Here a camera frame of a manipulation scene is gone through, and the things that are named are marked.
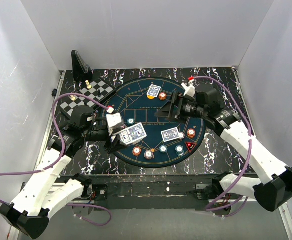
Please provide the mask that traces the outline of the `dealt cards seat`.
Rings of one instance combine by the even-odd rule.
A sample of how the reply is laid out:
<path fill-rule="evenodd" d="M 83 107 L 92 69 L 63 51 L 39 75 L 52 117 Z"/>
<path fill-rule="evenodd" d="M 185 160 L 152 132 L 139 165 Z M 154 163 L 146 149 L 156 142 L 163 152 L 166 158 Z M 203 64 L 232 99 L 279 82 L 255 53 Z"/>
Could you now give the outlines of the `dealt cards seat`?
<path fill-rule="evenodd" d="M 160 93 L 160 90 L 161 90 L 160 86 L 151 84 L 149 86 L 149 89 L 148 89 L 146 95 L 149 97 L 156 98 L 158 96 L 158 94 Z"/>
<path fill-rule="evenodd" d="M 162 141 L 169 142 L 179 138 L 179 130 L 177 127 L 161 131 Z"/>

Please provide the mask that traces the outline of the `red chip stack bottom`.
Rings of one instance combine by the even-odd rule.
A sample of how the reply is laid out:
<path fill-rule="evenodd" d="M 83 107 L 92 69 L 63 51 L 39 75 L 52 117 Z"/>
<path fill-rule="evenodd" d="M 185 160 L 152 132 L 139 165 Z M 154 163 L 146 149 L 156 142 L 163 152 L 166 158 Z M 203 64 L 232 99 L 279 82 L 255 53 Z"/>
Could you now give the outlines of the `red chip stack bottom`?
<path fill-rule="evenodd" d="M 133 154 L 134 156 L 139 156 L 139 155 L 141 154 L 141 148 L 138 147 L 138 146 L 135 146 L 135 147 L 133 148 L 133 150 L 132 150 L 132 154 Z"/>

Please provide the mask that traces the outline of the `blue chip stack top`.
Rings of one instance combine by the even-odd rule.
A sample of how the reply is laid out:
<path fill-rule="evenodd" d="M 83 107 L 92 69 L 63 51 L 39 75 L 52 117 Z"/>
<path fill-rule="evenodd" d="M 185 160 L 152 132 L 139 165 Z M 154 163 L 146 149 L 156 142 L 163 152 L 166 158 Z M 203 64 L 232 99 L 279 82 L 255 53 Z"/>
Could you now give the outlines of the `blue chip stack top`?
<path fill-rule="evenodd" d="M 179 132 L 178 136 L 179 136 L 179 139 L 183 139 L 185 137 L 183 132 Z"/>

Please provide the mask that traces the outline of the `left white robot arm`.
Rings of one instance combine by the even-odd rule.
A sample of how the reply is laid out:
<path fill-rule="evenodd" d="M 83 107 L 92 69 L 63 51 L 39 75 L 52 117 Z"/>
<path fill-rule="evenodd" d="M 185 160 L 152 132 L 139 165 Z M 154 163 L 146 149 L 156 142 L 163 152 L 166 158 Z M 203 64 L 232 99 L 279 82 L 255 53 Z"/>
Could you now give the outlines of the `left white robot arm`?
<path fill-rule="evenodd" d="M 20 193 L 0 207 L 0 214 L 12 227 L 35 240 L 68 203 L 78 198 L 93 199 L 92 181 L 79 173 L 53 193 L 49 191 L 85 142 L 105 142 L 107 150 L 124 146 L 117 134 L 125 128 L 121 115 L 111 107 L 106 112 L 103 118 L 106 124 L 94 126 L 100 119 L 93 116 L 90 107 L 77 106 L 70 120 L 56 128 L 38 169 Z"/>

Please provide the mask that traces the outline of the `blue backed playing cards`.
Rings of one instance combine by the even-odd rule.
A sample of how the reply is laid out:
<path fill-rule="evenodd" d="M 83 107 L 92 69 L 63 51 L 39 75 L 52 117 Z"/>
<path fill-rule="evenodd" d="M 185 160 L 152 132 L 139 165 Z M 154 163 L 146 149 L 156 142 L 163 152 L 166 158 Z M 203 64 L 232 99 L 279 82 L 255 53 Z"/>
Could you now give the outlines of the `blue backed playing cards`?
<path fill-rule="evenodd" d="M 129 143 L 137 143 L 146 138 L 147 136 L 142 123 L 132 125 L 128 127 L 126 130 L 128 132 Z"/>

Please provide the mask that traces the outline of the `green chip stack bottom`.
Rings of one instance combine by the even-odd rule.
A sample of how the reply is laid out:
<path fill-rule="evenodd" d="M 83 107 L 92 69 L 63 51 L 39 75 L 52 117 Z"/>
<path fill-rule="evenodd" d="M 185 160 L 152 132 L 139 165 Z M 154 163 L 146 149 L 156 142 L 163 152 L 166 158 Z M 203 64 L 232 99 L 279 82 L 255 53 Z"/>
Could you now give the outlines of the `green chip stack bottom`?
<path fill-rule="evenodd" d="M 167 147 L 166 147 L 165 145 L 161 145 L 161 146 L 159 147 L 159 152 L 161 152 L 161 153 L 166 153 L 166 152 L 167 152 Z"/>

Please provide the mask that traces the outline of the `dealt cards top seat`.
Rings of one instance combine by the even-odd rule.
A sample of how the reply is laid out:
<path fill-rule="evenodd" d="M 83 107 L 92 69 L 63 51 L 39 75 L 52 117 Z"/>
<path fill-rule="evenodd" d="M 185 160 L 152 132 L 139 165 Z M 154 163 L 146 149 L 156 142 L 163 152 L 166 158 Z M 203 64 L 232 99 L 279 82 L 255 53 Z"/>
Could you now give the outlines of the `dealt cards top seat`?
<path fill-rule="evenodd" d="M 160 93 L 160 90 L 161 90 L 160 86 L 151 84 L 149 86 L 149 89 L 148 89 L 146 95 L 149 97 L 156 98 L 158 96 L 158 94 Z"/>

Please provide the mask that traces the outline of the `green chip stack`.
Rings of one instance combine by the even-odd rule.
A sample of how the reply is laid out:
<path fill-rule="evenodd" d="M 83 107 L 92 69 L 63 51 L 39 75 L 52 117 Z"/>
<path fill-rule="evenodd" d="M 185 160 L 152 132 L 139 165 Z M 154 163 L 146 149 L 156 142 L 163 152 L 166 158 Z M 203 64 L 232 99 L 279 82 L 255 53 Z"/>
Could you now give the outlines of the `green chip stack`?
<path fill-rule="evenodd" d="M 182 156 L 184 154 L 184 149 L 181 145 L 177 145 L 175 147 L 175 152 L 178 156 Z"/>
<path fill-rule="evenodd" d="M 161 153 L 166 153 L 166 152 L 167 152 L 167 147 L 166 147 L 165 145 L 161 145 L 161 146 L 159 147 L 159 152 L 161 152 Z"/>
<path fill-rule="evenodd" d="M 126 122 L 129 126 L 132 126 L 135 124 L 135 120 L 133 118 L 129 118 Z"/>

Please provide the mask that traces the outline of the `playing card deck box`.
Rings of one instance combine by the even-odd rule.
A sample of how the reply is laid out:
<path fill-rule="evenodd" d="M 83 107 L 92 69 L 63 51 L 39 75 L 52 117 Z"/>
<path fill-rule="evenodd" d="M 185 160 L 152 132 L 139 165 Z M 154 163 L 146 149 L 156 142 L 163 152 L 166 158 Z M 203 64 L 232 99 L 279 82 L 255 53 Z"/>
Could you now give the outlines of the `playing card deck box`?
<path fill-rule="evenodd" d="M 120 141 L 124 145 L 129 146 L 129 145 L 133 144 L 133 139 L 132 139 L 132 136 L 131 136 L 129 131 L 124 130 L 123 132 L 121 132 L 119 134 L 119 136 L 120 136 Z"/>

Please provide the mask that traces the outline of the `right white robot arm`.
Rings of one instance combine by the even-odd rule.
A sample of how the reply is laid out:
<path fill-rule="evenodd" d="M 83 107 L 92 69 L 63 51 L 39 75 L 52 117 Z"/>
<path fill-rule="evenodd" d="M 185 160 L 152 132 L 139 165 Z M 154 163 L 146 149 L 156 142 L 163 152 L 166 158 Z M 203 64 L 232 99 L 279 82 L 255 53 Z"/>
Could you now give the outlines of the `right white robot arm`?
<path fill-rule="evenodd" d="M 265 210 L 273 212 L 292 198 L 292 167 L 272 155 L 254 136 L 251 129 L 230 108 L 219 100 L 213 87 L 204 90 L 184 87 L 185 92 L 172 92 L 169 100 L 155 113 L 158 118 L 185 123 L 187 118 L 201 119 L 205 126 L 246 157 L 246 163 L 257 177 L 244 177 L 242 173 L 223 173 L 211 180 L 204 189 L 223 199 L 228 194 L 255 199 Z"/>

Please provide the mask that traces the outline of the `red chip stack top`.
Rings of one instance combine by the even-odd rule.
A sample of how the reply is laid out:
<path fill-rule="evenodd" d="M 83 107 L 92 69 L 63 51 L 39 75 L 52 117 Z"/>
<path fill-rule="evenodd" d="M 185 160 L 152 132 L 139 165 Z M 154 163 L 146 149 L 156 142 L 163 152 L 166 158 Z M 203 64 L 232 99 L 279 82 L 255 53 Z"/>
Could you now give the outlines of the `red chip stack top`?
<path fill-rule="evenodd" d="M 164 101 L 166 99 L 166 94 L 164 92 L 159 93 L 158 95 L 158 99 L 161 101 Z"/>

